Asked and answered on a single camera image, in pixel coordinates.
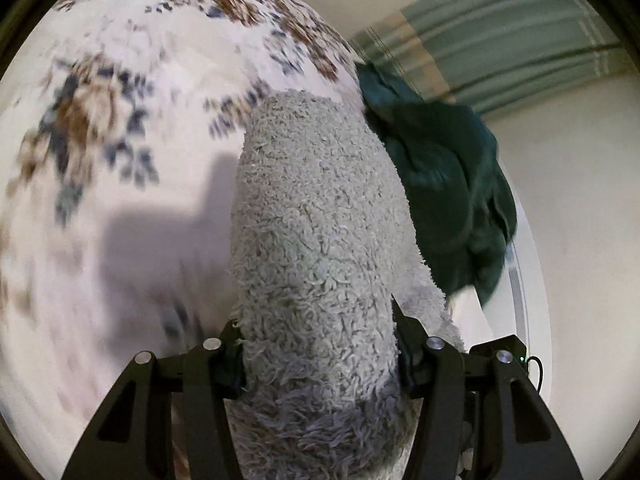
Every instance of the gray fluffy towel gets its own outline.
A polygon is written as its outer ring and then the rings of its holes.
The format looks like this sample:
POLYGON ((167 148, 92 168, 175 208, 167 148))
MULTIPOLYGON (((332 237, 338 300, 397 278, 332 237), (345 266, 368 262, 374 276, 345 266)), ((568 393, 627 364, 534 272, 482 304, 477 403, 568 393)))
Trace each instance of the gray fluffy towel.
POLYGON ((393 163, 360 113, 286 92, 254 112, 236 182, 248 391, 227 409, 245 478, 401 479, 420 403, 400 389, 391 295, 462 345, 393 163))

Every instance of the dark green cloth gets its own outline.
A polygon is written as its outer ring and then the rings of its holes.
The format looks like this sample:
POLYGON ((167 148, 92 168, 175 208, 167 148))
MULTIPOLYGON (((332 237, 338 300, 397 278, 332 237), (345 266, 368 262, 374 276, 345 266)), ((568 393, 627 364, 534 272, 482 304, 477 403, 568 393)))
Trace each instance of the dark green cloth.
POLYGON ((516 229, 494 135, 470 107, 426 103, 371 64, 358 66, 358 78, 367 121, 396 165, 435 283, 447 295, 474 285, 486 303, 516 229))

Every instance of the green curtain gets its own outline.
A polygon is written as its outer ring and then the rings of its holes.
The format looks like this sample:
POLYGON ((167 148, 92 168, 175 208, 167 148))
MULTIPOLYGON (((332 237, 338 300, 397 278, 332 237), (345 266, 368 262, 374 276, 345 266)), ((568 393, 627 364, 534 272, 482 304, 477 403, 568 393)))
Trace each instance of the green curtain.
POLYGON ((635 70, 585 0, 419 0, 350 43, 425 100, 479 114, 635 70))

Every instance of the round metal bolt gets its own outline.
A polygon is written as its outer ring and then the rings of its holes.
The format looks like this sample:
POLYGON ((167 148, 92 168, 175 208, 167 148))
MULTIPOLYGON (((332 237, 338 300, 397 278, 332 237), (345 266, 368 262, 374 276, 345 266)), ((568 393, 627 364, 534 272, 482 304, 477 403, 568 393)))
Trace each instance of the round metal bolt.
POLYGON ((217 350, 222 346, 222 341, 217 337, 210 337, 202 343, 202 346, 205 350, 217 350))
POLYGON ((140 352, 138 354, 136 354, 136 357, 134 358, 134 360, 139 364, 139 365, 146 365, 149 361, 151 361, 151 358, 153 356, 151 355, 151 352, 140 352))
POLYGON ((442 350, 444 348, 444 341, 439 337, 430 337, 427 339, 427 346, 431 350, 442 350))
POLYGON ((498 358, 498 361, 506 365, 513 361, 513 354, 507 350, 498 350, 496 357, 498 358))

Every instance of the floral bedsheet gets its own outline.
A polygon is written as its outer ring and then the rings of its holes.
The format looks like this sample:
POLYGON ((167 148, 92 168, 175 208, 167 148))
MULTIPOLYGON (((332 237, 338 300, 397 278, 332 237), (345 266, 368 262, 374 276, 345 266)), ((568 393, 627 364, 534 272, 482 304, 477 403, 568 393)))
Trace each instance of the floral bedsheet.
POLYGON ((0 410, 45 478, 137 351, 223 326, 246 118, 359 110, 351 56, 300 0, 59 0, 32 32, 0 82, 0 410))

